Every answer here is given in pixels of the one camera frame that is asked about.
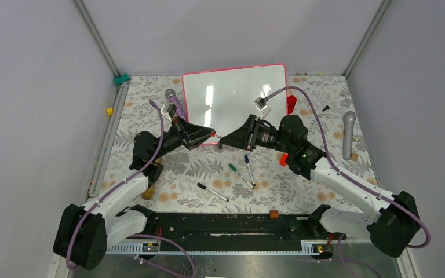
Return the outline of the pink framed whiteboard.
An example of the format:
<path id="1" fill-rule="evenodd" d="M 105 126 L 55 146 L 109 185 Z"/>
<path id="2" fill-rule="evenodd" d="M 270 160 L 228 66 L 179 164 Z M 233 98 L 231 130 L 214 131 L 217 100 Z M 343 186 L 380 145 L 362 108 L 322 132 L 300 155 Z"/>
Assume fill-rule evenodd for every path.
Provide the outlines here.
<path id="1" fill-rule="evenodd" d="M 283 64 L 184 74 L 181 81 L 187 119 L 226 136 L 241 127 L 250 114 L 261 115 L 255 100 L 285 87 L 286 74 Z"/>

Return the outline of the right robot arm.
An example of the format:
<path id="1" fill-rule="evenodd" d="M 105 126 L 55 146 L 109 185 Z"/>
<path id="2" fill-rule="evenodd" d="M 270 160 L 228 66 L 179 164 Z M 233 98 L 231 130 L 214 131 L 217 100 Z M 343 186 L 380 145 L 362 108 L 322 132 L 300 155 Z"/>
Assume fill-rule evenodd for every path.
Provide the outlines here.
<path id="1" fill-rule="evenodd" d="M 242 127 L 221 137 L 220 142 L 252 151 L 257 146 L 283 152 L 285 164 L 296 175 L 322 184 L 356 206 L 360 213 L 326 209 L 309 223 L 312 236 L 322 239 L 330 232 L 369 239 L 384 254 L 397 258 L 420 229 L 426 226 L 419 218 L 412 195 L 394 194 L 362 181 L 340 167 L 331 156 L 307 140 L 308 129 L 295 115 L 282 118 L 278 128 L 250 115 Z"/>

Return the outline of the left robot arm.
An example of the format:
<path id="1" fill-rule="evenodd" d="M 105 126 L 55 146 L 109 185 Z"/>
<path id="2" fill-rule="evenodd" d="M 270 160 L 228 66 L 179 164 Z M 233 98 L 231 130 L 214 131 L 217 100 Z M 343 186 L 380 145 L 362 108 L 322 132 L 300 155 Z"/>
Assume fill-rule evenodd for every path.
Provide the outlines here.
<path id="1" fill-rule="evenodd" d="M 211 127 L 198 126 L 178 116 L 159 137 L 148 131 L 138 133 L 134 138 L 134 174 L 82 206 L 67 206 L 61 216 L 53 252 L 65 259 L 68 270 L 77 267 L 92 270 L 108 248 L 127 237 L 137 233 L 143 238 L 153 236 L 155 220 L 141 212 L 119 213 L 158 179 L 162 166 L 155 164 L 155 160 L 180 146 L 194 149 L 215 134 Z"/>

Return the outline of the blue capped marker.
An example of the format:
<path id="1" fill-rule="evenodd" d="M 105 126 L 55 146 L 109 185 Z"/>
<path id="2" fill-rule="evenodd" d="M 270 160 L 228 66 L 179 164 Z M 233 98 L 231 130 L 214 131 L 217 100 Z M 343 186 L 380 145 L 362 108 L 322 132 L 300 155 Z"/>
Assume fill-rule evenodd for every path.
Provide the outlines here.
<path id="1" fill-rule="evenodd" d="M 244 155 L 244 160 L 245 160 L 245 163 L 246 163 L 246 166 L 247 166 L 249 175 L 250 175 L 251 183 L 252 183 L 253 186 L 255 186 L 255 181 L 254 181 L 253 173 L 252 173 L 252 171 L 251 171 L 250 161 L 249 161 L 248 154 L 245 154 L 245 155 Z"/>

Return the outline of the green capped marker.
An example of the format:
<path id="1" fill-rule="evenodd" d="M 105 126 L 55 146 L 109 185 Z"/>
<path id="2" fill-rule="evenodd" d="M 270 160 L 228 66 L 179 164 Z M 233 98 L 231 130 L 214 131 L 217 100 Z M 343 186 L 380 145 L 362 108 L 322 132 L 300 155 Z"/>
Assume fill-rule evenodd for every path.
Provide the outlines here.
<path id="1" fill-rule="evenodd" d="M 237 168 L 233 164 L 229 164 L 229 168 L 251 189 L 255 188 L 255 186 L 250 181 L 248 181 L 246 178 L 244 178 L 244 176 L 241 175 L 241 173 L 237 170 Z"/>

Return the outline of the purple glitter microphone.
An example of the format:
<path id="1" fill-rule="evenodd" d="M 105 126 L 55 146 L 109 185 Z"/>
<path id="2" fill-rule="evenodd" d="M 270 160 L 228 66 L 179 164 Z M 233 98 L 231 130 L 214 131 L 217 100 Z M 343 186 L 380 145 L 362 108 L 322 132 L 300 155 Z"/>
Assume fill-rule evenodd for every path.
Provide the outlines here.
<path id="1" fill-rule="evenodd" d="M 181 101 L 176 96 L 175 90 L 171 88 L 167 89 L 165 91 L 165 96 L 168 99 L 168 102 L 170 102 L 176 107 L 176 115 L 179 116 L 181 119 L 187 121 L 188 120 L 187 113 L 183 108 L 183 106 L 181 105 Z"/>

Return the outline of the small orange red block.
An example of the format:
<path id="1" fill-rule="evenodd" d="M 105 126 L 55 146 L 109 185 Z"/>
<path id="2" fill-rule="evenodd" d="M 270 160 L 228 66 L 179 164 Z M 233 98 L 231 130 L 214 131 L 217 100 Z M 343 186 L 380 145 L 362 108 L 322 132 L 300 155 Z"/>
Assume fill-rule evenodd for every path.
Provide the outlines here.
<path id="1" fill-rule="evenodd" d="M 281 158 L 280 158 L 280 160 L 279 160 L 279 164 L 280 164 L 281 166 L 286 166 L 286 165 L 287 165 L 287 163 L 286 163 L 286 159 L 287 159 L 287 157 L 288 157 L 288 154 L 286 154 L 286 153 L 283 153 L 283 154 L 281 155 Z"/>

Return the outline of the black capped marker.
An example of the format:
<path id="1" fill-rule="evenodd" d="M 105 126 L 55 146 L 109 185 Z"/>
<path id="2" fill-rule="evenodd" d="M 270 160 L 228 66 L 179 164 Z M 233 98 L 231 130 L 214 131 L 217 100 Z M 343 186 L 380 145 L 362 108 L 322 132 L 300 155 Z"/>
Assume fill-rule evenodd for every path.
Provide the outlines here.
<path id="1" fill-rule="evenodd" d="M 221 200 L 223 200 L 225 202 L 229 202 L 229 199 L 227 197 L 217 193 L 216 191 L 208 188 L 207 186 L 201 184 L 200 182 L 197 183 L 197 187 L 202 189 L 202 190 L 204 190 L 204 191 L 206 191 L 206 192 L 208 192 L 208 193 L 210 193 L 210 194 L 212 194 L 212 195 L 214 195 L 214 196 L 216 196 L 216 197 L 218 197 L 219 199 L 221 199 Z"/>

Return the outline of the red rectangular block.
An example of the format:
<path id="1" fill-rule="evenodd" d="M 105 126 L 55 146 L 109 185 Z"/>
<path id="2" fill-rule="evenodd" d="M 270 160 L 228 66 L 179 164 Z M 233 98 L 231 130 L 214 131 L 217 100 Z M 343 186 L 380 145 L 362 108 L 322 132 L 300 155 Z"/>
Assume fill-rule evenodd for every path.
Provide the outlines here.
<path id="1" fill-rule="evenodd" d="M 294 108 L 297 103 L 297 98 L 294 95 L 287 96 L 287 114 L 290 115 L 293 113 Z"/>

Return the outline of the wooden rolling pin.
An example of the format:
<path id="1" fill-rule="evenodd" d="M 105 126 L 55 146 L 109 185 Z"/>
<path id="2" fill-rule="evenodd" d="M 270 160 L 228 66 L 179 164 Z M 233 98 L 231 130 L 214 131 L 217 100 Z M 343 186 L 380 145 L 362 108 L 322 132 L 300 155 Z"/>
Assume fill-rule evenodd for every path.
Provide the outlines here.
<path id="1" fill-rule="evenodd" d="M 143 200 L 152 200 L 155 194 L 155 184 L 152 184 L 147 190 L 141 194 Z"/>

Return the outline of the brown small cube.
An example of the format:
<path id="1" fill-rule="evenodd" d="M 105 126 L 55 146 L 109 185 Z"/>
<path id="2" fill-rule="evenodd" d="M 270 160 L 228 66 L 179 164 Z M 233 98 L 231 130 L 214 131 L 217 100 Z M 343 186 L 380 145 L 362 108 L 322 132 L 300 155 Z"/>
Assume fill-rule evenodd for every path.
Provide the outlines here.
<path id="1" fill-rule="evenodd" d="M 269 211 L 269 218 L 270 219 L 278 219 L 279 218 L 279 211 L 278 210 L 270 210 Z"/>

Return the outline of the yellow small cube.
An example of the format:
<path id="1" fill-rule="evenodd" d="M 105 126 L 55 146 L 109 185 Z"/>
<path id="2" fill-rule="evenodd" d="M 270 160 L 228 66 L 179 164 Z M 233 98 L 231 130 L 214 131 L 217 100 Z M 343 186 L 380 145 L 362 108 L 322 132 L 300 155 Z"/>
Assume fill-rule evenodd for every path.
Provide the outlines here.
<path id="1" fill-rule="evenodd" d="M 113 113 L 114 113 L 114 109 L 113 108 L 107 108 L 106 109 L 106 113 L 107 113 L 108 116 L 112 116 Z"/>

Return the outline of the teal corner clamp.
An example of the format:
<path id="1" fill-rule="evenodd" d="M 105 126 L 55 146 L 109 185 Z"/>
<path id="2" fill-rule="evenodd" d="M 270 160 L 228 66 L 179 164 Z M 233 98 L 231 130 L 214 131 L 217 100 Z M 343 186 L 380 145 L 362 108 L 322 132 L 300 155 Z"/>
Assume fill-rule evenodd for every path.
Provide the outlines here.
<path id="1" fill-rule="evenodd" d="M 114 78 L 113 79 L 113 83 L 116 86 L 119 86 L 119 85 L 121 85 L 121 84 L 123 84 L 123 83 L 125 83 L 125 82 L 127 82 L 129 80 L 130 80 L 130 76 L 127 73 L 124 73 L 123 75 Z"/>

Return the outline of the silver microphone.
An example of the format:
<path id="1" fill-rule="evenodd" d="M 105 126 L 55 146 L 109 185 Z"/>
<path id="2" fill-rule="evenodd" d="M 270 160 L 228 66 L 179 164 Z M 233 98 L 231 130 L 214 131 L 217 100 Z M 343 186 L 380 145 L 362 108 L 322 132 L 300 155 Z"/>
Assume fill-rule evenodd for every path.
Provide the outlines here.
<path id="1" fill-rule="evenodd" d="M 343 149 L 342 156 L 344 160 L 349 160 L 352 156 L 353 129 L 356 122 L 356 114 L 348 111 L 343 118 Z"/>

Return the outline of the small wooden cube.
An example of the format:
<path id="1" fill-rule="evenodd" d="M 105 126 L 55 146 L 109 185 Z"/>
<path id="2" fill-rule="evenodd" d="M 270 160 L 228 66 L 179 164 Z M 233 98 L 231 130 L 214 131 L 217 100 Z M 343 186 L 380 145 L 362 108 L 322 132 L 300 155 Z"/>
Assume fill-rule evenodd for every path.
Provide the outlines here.
<path id="1" fill-rule="evenodd" d="M 358 153 L 353 153 L 350 157 L 350 160 L 353 162 L 357 162 L 360 158 L 360 155 Z"/>

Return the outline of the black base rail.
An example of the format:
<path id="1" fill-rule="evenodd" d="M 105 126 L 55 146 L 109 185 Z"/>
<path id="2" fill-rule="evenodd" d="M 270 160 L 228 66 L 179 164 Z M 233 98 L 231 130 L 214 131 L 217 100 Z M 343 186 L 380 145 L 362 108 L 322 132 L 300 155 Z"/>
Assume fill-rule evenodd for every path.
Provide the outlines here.
<path id="1" fill-rule="evenodd" d="M 189 252 L 300 251 L 301 241 L 327 242 L 329 232 L 308 214 L 160 213 L 143 206 L 143 234 L 164 237 Z"/>

